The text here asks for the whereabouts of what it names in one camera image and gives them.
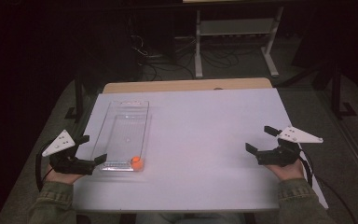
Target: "white table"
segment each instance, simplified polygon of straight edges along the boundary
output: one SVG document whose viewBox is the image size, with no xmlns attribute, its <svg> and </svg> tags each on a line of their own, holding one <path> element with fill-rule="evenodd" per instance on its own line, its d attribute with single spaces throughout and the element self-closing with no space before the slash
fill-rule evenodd
<svg viewBox="0 0 358 224">
<path fill-rule="evenodd" d="M 235 87 L 242 80 L 220 82 L 221 86 L 228 82 L 229 87 L 231 82 Z M 203 89 L 202 81 L 219 83 L 219 80 L 185 82 L 186 86 L 199 82 Z M 78 158 L 91 159 L 103 115 L 111 101 L 149 101 L 145 169 L 95 170 L 75 184 L 76 210 L 258 212 L 278 208 L 278 179 L 245 150 L 245 143 L 260 149 L 275 148 L 277 140 L 263 132 L 264 126 L 283 129 L 291 124 L 277 90 L 149 90 L 105 93 L 98 97 L 85 131 L 90 141 L 78 149 Z M 320 202 L 327 207 L 317 182 L 314 183 Z"/>
</svg>

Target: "hand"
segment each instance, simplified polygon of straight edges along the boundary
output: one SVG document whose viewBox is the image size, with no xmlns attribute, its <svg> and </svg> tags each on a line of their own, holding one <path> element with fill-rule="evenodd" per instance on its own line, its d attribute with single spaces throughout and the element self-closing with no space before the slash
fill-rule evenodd
<svg viewBox="0 0 358 224">
<path fill-rule="evenodd" d="M 50 171 L 52 168 L 50 164 L 48 165 L 48 171 Z M 46 181 L 51 182 L 60 182 L 64 184 L 73 185 L 75 181 L 77 181 L 80 177 L 83 175 L 68 175 L 68 174 L 61 174 L 57 173 L 54 170 L 51 170 L 50 173 L 48 173 L 48 176 L 46 176 Z"/>
<path fill-rule="evenodd" d="M 278 165 L 265 165 L 272 171 L 281 181 L 288 179 L 304 178 L 303 166 L 300 160 L 296 160 L 295 163 L 278 166 Z"/>
</svg>

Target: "person's left hand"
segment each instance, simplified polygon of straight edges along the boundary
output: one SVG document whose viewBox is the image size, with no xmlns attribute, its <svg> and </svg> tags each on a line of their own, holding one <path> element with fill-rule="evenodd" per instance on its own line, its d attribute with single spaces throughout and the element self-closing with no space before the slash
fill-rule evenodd
<svg viewBox="0 0 358 224">
<path fill-rule="evenodd" d="M 50 164 L 48 165 L 47 171 L 51 170 Z M 83 175 L 69 175 L 69 174 L 61 174 L 57 173 L 54 170 L 51 170 L 51 172 L 46 176 L 46 181 L 50 182 L 60 182 L 64 184 L 73 185 L 80 177 Z"/>
</svg>

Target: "transparent plastic box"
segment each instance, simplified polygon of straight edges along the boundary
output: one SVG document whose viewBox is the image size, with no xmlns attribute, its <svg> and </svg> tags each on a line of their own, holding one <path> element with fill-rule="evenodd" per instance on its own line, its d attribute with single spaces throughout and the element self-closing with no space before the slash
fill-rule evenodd
<svg viewBox="0 0 358 224">
<path fill-rule="evenodd" d="M 149 102 L 111 102 L 92 158 L 107 153 L 101 171 L 142 171 L 145 128 Z"/>
</svg>

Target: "person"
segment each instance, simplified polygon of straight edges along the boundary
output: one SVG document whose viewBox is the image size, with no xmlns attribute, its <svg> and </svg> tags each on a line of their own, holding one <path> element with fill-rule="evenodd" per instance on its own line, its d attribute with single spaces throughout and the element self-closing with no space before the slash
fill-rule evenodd
<svg viewBox="0 0 358 224">
<path fill-rule="evenodd" d="M 284 167 L 266 165 L 281 182 L 278 185 L 280 206 L 279 223 L 334 224 L 319 203 L 318 196 L 304 178 L 300 160 Z M 72 207 L 73 184 L 82 175 L 65 175 L 52 170 L 46 183 L 31 207 L 29 223 L 76 223 L 76 211 Z M 239 214 L 196 214 L 191 218 L 180 214 L 138 214 L 138 224 L 160 223 L 244 223 Z"/>
</svg>

